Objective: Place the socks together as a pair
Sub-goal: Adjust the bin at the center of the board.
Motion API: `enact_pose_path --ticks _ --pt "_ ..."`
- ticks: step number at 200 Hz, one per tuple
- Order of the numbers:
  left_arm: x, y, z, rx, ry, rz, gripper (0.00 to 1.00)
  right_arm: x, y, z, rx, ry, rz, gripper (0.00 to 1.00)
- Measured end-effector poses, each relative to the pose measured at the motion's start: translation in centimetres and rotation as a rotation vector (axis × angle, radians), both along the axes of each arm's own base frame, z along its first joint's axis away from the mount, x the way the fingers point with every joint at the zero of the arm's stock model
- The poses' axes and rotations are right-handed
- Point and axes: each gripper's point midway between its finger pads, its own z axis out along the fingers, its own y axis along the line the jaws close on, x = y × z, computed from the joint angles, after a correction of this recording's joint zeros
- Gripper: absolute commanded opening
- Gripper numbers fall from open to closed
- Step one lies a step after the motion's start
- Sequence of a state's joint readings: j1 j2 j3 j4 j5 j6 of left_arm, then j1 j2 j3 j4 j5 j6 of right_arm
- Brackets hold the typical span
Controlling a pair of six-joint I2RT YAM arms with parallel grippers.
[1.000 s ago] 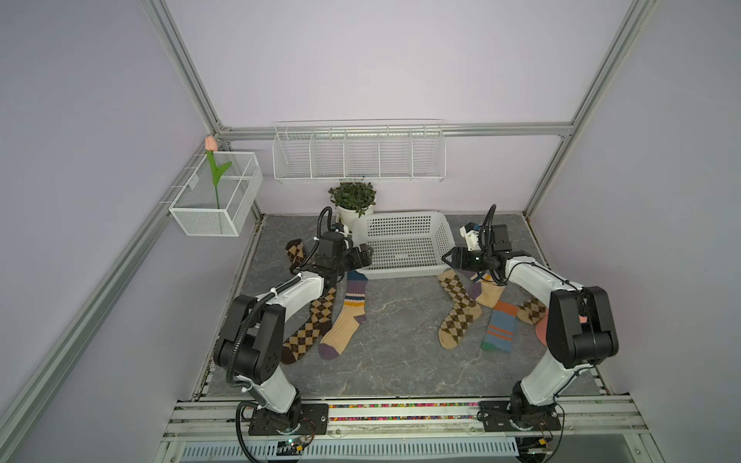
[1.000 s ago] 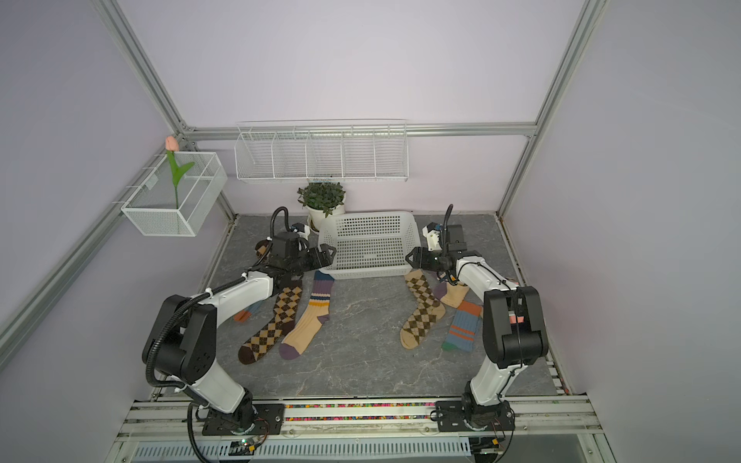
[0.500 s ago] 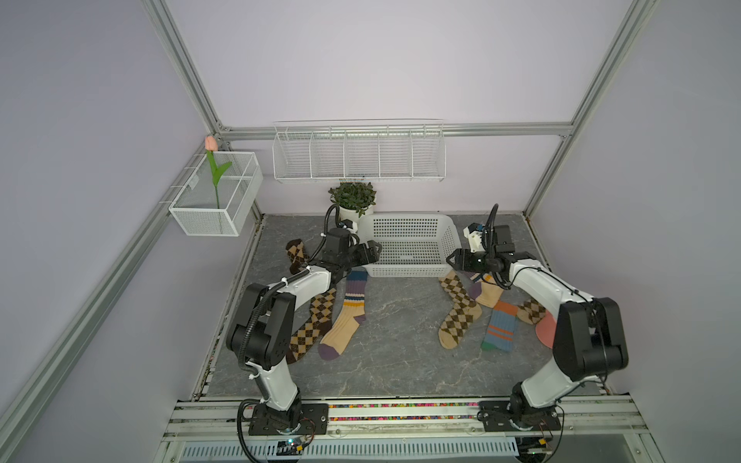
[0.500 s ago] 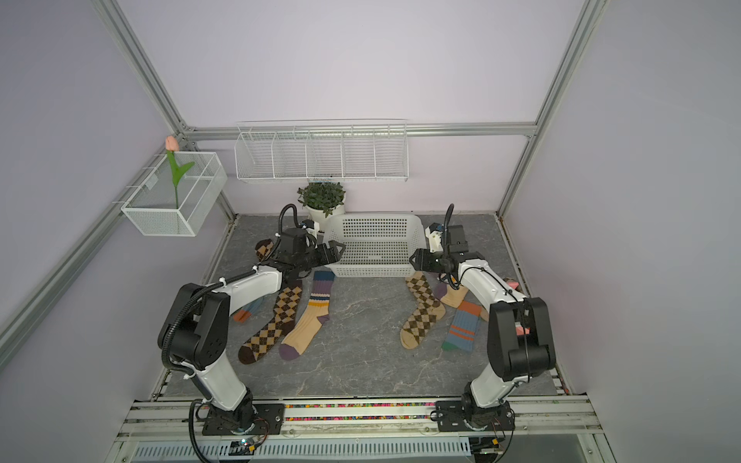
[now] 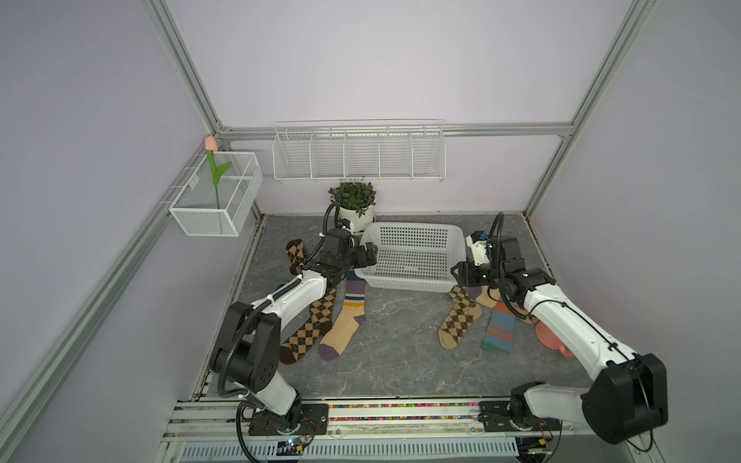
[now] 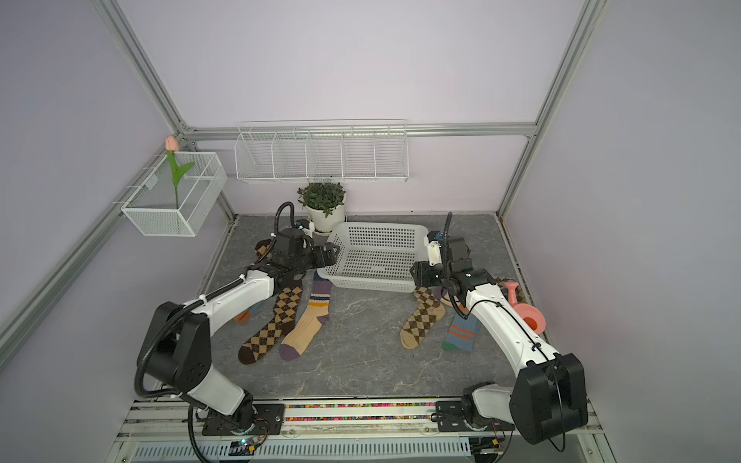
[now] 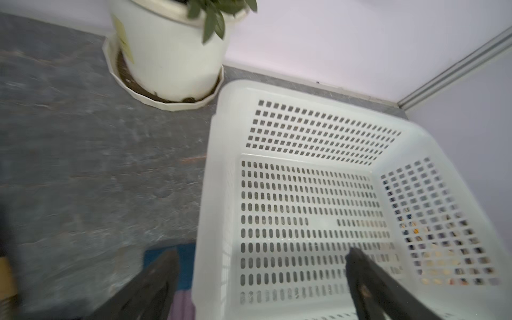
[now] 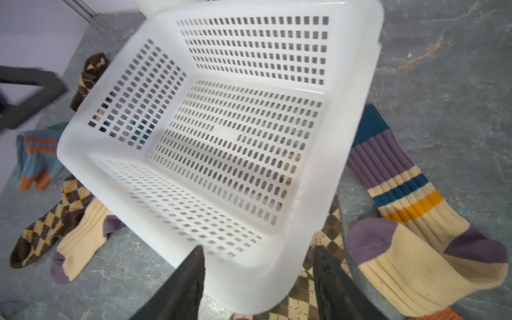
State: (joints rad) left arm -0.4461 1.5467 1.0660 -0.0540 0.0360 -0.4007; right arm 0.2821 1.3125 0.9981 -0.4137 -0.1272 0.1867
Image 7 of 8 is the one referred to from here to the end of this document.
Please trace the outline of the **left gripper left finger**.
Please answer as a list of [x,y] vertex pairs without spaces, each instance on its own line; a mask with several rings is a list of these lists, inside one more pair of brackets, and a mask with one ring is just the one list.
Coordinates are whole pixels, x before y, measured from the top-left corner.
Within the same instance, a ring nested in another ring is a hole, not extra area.
[[164,251],[87,319],[167,319],[179,277],[179,255]]

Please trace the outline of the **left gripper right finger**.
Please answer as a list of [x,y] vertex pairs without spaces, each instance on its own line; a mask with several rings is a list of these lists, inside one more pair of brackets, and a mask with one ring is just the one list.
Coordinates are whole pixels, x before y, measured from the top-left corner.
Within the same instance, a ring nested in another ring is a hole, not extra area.
[[398,281],[352,247],[346,258],[346,276],[359,319],[439,319]]

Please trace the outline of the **striped beige purple sock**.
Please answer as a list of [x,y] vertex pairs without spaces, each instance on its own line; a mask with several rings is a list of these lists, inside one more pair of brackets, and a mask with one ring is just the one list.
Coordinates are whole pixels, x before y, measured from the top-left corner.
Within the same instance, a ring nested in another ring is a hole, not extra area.
[[146,268],[165,250],[175,249],[179,256],[179,276],[168,319],[194,320],[195,306],[191,298],[196,243],[184,243],[170,247],[148,249],[143,255],[143,267]]

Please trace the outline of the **white plastic perforated basket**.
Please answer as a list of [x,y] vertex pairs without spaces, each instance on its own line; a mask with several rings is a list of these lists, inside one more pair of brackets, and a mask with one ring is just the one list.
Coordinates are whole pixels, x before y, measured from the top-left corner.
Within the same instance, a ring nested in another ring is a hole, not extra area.
[[353,319],[361,249],[444,319],[510,319],[511,256],[420,126],[253,81],[211,120],[197,319]]

